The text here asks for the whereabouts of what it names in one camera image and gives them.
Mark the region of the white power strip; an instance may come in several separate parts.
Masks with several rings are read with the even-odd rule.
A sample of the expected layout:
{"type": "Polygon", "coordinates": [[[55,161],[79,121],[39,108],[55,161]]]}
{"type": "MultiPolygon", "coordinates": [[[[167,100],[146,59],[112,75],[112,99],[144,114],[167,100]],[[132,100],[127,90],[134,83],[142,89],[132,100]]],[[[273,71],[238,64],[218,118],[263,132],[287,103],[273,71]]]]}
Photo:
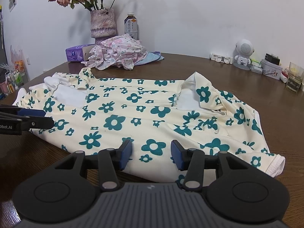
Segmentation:
{"type": "Polygon", "coordinates": [[[232,64],[233,63],[233,58],[228,57],[228,56],[221,56],[218,54],[210,53],[210,60],[219,62],[219,63],[224,63],[224,64],[232,64]]]}

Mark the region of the light blue cloth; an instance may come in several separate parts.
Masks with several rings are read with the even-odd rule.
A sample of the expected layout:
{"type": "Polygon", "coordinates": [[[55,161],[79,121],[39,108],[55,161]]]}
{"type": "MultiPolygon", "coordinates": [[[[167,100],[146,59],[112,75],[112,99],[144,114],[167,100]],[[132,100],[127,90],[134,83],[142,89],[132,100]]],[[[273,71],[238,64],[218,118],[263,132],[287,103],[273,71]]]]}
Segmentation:
{"type": "Polygon", "coordinates": [[[161,55],[161,53],[159,51],[153,51],[153,52],[149,51],[144,59],[137,61],[135,63],[135,66],[144,65],[144,64],[148,64],[148,63],[152,63],[152,62],[157,62],[157,61],[161,61],[163,59],[164,59],[164,57],[161,55]]]}

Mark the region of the purple knitted vase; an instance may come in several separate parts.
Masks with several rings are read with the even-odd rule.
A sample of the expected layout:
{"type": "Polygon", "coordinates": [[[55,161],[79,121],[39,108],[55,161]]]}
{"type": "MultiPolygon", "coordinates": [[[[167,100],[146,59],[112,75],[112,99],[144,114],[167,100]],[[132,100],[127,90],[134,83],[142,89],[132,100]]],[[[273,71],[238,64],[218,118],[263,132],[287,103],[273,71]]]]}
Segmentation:
{"type": "Polygon", "coordinates": [[[91,37],[95,44],[101,44],[106,39],[116,36],[114,9],[99,9],[90,12],[91,37]]]}

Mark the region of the cream green floral garment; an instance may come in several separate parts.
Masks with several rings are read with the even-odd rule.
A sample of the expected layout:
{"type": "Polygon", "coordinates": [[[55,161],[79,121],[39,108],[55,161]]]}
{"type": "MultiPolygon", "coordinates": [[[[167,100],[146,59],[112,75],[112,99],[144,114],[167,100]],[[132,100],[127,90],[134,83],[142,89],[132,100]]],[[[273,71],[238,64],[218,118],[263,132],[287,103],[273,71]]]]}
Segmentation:
{"type": "Polygon", "coordinates": [[[70,153],[97,154],[130,140],[125,172],[155,182],[184,180],[171,155],[173,140],[207,155],[227,151],[271,177],[285,166],[267,146],[258,112],[200,73],[186,80],[96,78],[85,67],[20,89],[14,104],[51,117],[51,129],[33,133],[70,153]]]}

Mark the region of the purple tissue box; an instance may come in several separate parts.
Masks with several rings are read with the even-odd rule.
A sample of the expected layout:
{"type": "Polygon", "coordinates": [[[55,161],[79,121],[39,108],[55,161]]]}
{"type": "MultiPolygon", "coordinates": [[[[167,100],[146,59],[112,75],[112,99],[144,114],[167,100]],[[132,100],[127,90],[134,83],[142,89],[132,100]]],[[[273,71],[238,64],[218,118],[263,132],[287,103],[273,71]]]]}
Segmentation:
{"type": "Polygon", "coordinates": [[[78,45],[67,48],[65,50],[67,61],[70,62],[82,62],[88,61],[91,56],[90,50],[95,46],[95,44],[85,44],[78,45]]]}

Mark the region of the white tin box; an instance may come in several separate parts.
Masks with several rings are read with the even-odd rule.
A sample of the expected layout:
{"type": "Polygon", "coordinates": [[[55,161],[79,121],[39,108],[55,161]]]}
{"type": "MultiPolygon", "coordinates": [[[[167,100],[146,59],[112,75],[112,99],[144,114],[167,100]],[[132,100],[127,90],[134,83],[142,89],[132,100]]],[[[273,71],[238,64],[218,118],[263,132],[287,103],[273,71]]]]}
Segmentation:
{"type": "Polygon", "coordinates": [[[271,77],[273,79],[279,80],[282,73],[282,67],[276,64],[273,64],[265,59],[261,60],[262,64],[262,74],[271,77]]]}

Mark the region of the clear glass cup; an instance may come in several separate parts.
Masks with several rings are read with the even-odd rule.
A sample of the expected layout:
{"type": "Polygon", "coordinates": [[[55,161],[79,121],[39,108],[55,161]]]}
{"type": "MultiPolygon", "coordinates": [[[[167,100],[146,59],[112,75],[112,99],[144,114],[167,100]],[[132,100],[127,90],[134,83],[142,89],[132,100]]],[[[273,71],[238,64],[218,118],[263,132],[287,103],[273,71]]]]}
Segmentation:
{"type": "Polygon", "coordinates": [[[304,69],[290,62],[286,87],[291,91],[298,92],[302,86],[304,69]]]}

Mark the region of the pink floral crumpled garment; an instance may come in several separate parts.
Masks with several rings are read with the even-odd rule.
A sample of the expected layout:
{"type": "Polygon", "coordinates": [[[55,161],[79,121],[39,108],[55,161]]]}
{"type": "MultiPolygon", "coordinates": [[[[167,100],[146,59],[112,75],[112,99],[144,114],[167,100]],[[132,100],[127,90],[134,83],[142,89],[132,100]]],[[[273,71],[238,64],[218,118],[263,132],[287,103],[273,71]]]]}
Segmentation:
{"type": "Polygon", "coordinates": [[[113,66],[133,70],[137,62],[146,58],[148,51],[139,40],[124,34],[96,44],[90,55],[87,61],[82,61],[86,67],[105,70],[113,66]]]}

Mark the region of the plastic drink bottle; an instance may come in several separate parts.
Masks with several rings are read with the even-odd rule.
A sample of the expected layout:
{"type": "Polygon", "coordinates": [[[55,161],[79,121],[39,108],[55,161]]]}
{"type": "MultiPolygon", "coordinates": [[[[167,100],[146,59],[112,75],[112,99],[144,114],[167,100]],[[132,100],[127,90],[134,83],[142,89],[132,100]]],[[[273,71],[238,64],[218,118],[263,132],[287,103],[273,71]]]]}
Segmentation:
{"type": "Polygon", "coordinates": [[[124,32],[133,39],[138,39],[138,21],[134,12],[128,12],[126,19],[124,19],[124,32]]]}

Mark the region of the black charger block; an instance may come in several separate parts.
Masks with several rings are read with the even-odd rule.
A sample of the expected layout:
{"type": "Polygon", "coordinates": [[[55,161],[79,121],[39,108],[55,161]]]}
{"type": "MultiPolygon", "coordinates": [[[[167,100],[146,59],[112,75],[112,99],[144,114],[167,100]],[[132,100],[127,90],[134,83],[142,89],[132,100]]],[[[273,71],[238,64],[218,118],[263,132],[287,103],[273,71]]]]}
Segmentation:
{"type": "Polygon", "coordinates": [[[273,54],[265,54],[265,60],[275,65],[280,64],[280,59],[273,54]]]}

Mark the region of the white robot figurine speaker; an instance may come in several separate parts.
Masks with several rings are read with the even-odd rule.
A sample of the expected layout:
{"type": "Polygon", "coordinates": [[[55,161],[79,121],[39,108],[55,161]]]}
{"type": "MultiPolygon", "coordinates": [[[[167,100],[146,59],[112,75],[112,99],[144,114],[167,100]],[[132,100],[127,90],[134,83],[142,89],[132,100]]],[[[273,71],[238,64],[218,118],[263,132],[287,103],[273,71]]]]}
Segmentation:
{"type": "Polygon", "coordinates": [[[242,70],[250,70],[251,55],[255,52],[253,44],[246,39],[236,43],[237,55],[234,57],[233,65],[242,70]]]}

